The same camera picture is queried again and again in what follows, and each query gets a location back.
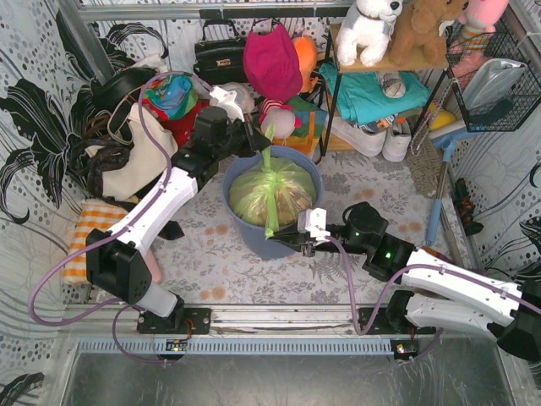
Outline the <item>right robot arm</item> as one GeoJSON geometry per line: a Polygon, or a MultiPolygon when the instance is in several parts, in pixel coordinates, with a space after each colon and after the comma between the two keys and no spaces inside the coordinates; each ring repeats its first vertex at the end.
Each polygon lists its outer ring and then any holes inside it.
{"type": "Polygon", "coordinates": [[[443,261],[387,233],[387,220],[367,202],[349,206],[342,220],[329,224],[324,209],[308,209],[271,238],[305,256],[338,252],[349,277],[351,255],[365,255],[363,269],[385,285],[376,304],[385,307],[384,318],[396,332],[478,334],[517,358],[540,360],[538,280],[501,281],[443,261]],[[387,294],[393,285],[396,291],[387,294]]]}

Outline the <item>green trash bag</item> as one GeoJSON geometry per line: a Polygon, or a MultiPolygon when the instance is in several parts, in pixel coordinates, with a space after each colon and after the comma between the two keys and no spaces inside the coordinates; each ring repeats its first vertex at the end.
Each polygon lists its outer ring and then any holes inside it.
{"type": "Polygon", "coordinates": [[[308,170],[291,158],[275,156],[268,146],[257,164],[233,180],[227,203],[237,217],[263,228],[264,238],[270,239],[313,207],[317,197],[308,170]]]}

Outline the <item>blue-grey trash bin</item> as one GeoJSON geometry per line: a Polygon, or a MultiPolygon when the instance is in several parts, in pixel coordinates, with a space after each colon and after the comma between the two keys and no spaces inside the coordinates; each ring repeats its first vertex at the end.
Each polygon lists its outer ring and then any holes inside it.
{"type": "MultiPolygon", "coordinates": [[[[319,206],[323,196],[323,181],[316,164],[302,152],[286,146],[272,146],[271,155],[273,157],[290,159],[309,173],[317,194],[314,207],[319,206]]],[[[265,229],[263,227],[245,222],[235,215],[229,206],[229,191],[233,181],[242,173],[258,165],[260,161],[261,155],[236,158],[225,171],[221,187],[221,196],[226,211],[232,218],[234,227],[239,232],[244,244],[263,260],[281,259],[295,254],[296,251],[273,239],[267,240],[265,238],[265,229]]]]}

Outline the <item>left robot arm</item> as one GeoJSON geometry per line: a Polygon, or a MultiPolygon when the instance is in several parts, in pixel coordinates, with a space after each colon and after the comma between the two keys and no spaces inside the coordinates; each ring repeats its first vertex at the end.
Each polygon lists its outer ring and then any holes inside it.
{"type": "Polygon", "coordinates": [[[139,310],[142,334],[188,334],[184,302],[152,279],[145,255],[172,216],[217,173],[230,156],[252,157],[270,145],[256,134],[250,116],[233,105],[203,108],[189,141],[171,157],[144,199],[106,232],[86,239],[88,281],[139,310]]]}

